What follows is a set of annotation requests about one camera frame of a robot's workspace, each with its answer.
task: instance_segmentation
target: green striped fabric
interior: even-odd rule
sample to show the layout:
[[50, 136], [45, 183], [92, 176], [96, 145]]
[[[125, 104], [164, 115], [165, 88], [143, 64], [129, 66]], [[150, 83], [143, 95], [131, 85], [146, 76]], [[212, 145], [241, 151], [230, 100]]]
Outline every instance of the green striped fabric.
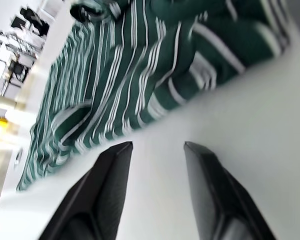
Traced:
[[280, 0], [84, 0], [71, 14], [78, 21], [51, 66], [18, 191], [289, 44]]

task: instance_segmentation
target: white stripe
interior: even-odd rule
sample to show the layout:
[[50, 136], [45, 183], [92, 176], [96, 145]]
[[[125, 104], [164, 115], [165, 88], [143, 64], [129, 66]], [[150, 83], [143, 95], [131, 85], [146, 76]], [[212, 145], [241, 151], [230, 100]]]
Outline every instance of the white stripe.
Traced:
[[155, 88], [159, 87], [174, 71], [177, 65], [178, 59], [178, 47], [179, 47], [179, 34], [181, 29], [181, 22], [178, 23], [178, 28], [175, 34], [174, 40], [174, 57], [173, 57], [173, 64], [171, 70], [169, 70], [155, 85]]
[[131, 47], [134, 48], [135, 47], [135, 36], [134, 36], [134, 29], [135, 29], [135, 15], [133, 14], [133, 9], [134, 9], [134, 4], [136, 2], [132, 1], [131, 4]]
[[159, 40], [159, 39], [161, 39], [161, 31], [160, 31], [159, 20], [157, 17], [155, 18], [155, 26], [156, 26], [156, 34], [157, 34], [158, 40]]
[[190, 66], [189, 68], [189, 72], [190, 74], [193, 76], [196, 85], [198, 86], [198, 88], [201, 90], [204, 88], [205, 86], [205, 80], [203, 79], [203, 77], [200, 75], [199, 72], [197, 72], [197, 70], [195, 69], [195, 67], [193, 65]]
[[126, 20], [126, 13], [123, 14], [122, 27], [121, 27], [121, 38], [122, 38], [123, 47], [125, 46], [125, 36], [124, 36], [125, 20]]
[[272, 27], [272, 29], [276, 32], [279, 33], [279, 26], [277, 24], [277, 21], [275, 19], [275, 16], [273, 15], [273, 12], [271, 10], [271, 6], [269, 4], [269, 0], [260, 0], [260, 3], [263, 7], [264, 13], [266, 15], [266, 18], [269, 21], [270, 26]]
[[109, 8], [110, 8], [110, 11], [112, 12], [114, 18], [117, 18], [118, 15], [117, 15], [117, 11], [115, 10], [114, 4], [113, 4], [113, 3], [110, 3], [110, 4], [109, 4]]
[[145, 46], [148, 46], [148, 22], [146, 17], [146, 0], [143, 0], [143, 20], [144, 20], [144, 27], [145, 27]]
[[129, 70], [130, 70], [131, 64], [132, 64], [132, 62], [133, 62], [133, 60], [134, 60], [134, 57], [135, 57], [135, 54], [136, 54], [136, 50], [137, 50], [137, 48], [134, 48], [134, 49], [133, 49], [132, 57], [131, 57], [131, 60], [130, 60], [129, 65], [128, 65], [126, 71], [125, 71], [124, 76], [126, 76], [126, 75], [128, 74], [128, 72], [129, 72]]
[[104, 53], [104, 63], [103, 66], [106, 66], [106, 60], [107, 60], [107, 52], [108, 52], [108, 41], [109, 41], [109, 29], [110, 29], [110, 24], [108, 23], [107, 25], [108, 30], [107, 30], [107, 34], [106, 34], [106, 41], [105, 41], [105, 53]]
[[186, 100], [178, 93], [178, 91], [176, 90], [173, 80], [170, 77], [169, 81], [168, 81], [168, 87], [169, 87], [169, 91], [171, 93], [171, 96], [173, 97], [173, 99], [179, 104], [179, 105], [184, 105], [186, 103]]
[[277, 0], [271, 0], [274, 12], [276, 13], [278, 19], [279, 19], [279, 23], [280, 26], [283, 28], [284, 32], [287, 33], [288, 32], [288, 23], [284, 17], [284, 14], [278, 4]]
[[148, 109], [149, 114], [154, 119], [159, 119], [168, 113], [168, 111], [166, 109], [164, 109], [163, 106], [161, 106], [161, 104], [159, 103], [159, 101], [154, 93], [150, 97], [147, 109]]
[[144, 121], [142, 120], [140, 114], [138, 114], [136, 118], [137, 118], [138, 124], [140, 125], [141, 128], [144, 128], [144, 127], [147, 125], [147, 124], [145, 124]]
[[257, 32], [259, 32], [260, 35], [263, 37], [264, 41], [267, 43], [272, 54], [275, 57], [280, 56], [282, 53], [282, 50], [280, 48], [278, 39], [274, 35], [274, 32], [271, 31], [267, 26], [263, 25], [262, 23], [256, 23], [255, 28], [256, 28]]
[[238, 20], [238, 14], [232, 0], [225, 0], [226, 7], [228, 8], [232, 19], [236, 22]]
[[117, 15], [119, 16], [121, 14], [121, 9], [120, 9], [119, 4], [117, 2], [115, 2], [114, 7], [116, 8]]
[[165, 21], [162, 21], [162, 27], [163, 27], [163, 36], [165, 37], [167, 34], [167, 28], [166, 28]]
[[[90, 79], [91, 65], [92, 65], [92, 60], [94, 59], [95, 48], [96, 48], [96, 44], [95, 44], [95, 28], [94, 28], [94, 25], [93, 25], [93, 24], [89, 24], [89, 26], [92, 26], [92, 30], [91, 30], [91, 34], [90, 34], [89, 47], [88, 47], [86, 53], [89, 54], [90, 51], [92, 51], [92, 56], [91, 56], [91, 59], [90, 59], [89, 73], [88, 73], [87, 79]], [[89, 81], [87, 81], [86, 84], [85, 84], [84, 94], [83, 94], [83, 99], [86, 99], [86, 93], [87, 93], [88, 83], [89, 83]]]
[[238, 71], [238, 73], [242, 74], [246, 68], [240, 62], [240, 60], [231, 52], [231, 50], [226, 46], [226, 44], [209, 28], [206, 26], [195, 23], [193, 30], [206, 38], [224, 57], [225, 60], [229, 62], [230, 65], [234, 67]]
[[137, 47], [138, 45], [138, 15], [137, 15], [137, 1], [134, 1], [134, 15], [135, 15], [135, 25], [134, 25], [134, 46]]
[[211, 63], [208, 62], [208, 60], [205, 59], [198, 51], [194, 54], [193, 63], [200, 66], [201, 71], [205, 70], [208, 72], [209, 77], [211, 78], [211, 89], [215, 89], [217, 86], [217, 71], [214, 66], [212, 66]]
[[113, 38], [112, 38], [112, 47], [114, 47], [116, 45], [116, 25], [115, 22], [112, 22], [112, 32], [113, 32]]
[[101, 69], [101, 58], [102, 58], [102, 48], [104, 45], [104, 35], [105, 35], [105, 24], [102, 23], [100, 26], [100, 33], [99, 33], [99, 46], [98, 46], [98, 58], [96, 63], [96, 85], [98, 86], [99, 79], [100, 79], [100, 69]]

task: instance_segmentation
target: person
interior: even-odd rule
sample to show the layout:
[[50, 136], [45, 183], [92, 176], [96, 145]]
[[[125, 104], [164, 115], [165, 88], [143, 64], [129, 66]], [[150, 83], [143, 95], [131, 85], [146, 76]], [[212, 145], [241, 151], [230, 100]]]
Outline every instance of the person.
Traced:
[[20, 14], [24, 17], [24, 19], [28, 20], [33, 26], [38, 29], [39, 36], [45, 36], [49, 31], [49, 24], [45, 21], [41, 20], [36, 12], [34, 12], [31, 8], [21, 8]]

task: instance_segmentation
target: yellow object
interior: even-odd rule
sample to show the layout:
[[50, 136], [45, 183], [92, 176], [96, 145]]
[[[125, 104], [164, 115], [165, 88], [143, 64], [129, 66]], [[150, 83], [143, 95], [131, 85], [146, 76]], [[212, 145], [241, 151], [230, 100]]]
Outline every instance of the yellow object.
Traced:
[[6, 129], [8, 126], [8, 120], [4, 117], [0, 117], [0, 127]]

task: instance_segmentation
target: green and white striped towel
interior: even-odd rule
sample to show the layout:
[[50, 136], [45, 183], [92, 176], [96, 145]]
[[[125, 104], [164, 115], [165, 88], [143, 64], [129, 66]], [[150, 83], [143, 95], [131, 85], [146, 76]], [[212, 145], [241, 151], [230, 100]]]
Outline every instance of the green and white striped towel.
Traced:
[[128, 135], [289, 43], [280, 0], [84, 0], [52, 64], [17, 186]]

